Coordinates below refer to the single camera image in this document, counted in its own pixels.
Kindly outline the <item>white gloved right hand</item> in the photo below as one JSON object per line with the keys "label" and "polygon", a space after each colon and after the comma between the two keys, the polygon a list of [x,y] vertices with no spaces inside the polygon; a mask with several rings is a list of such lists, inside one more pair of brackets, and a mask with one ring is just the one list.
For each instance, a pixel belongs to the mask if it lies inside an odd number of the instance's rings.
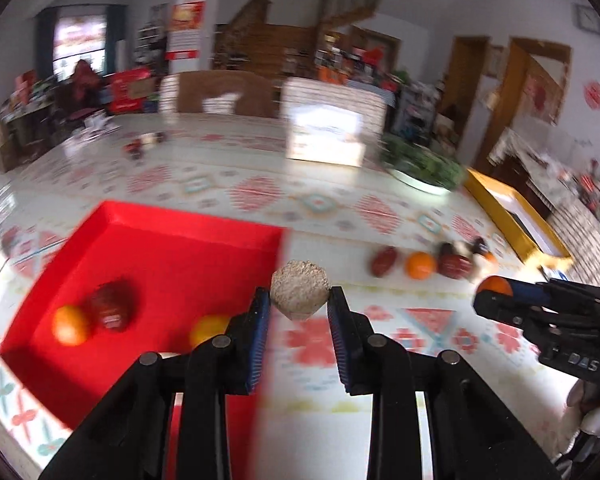
{"label": "white gloved right hand", "polygon": [[573,448],[579,434],[600,438],[600,385],[583,379],[578,379],[568,393],[555,439],[557,457]]}

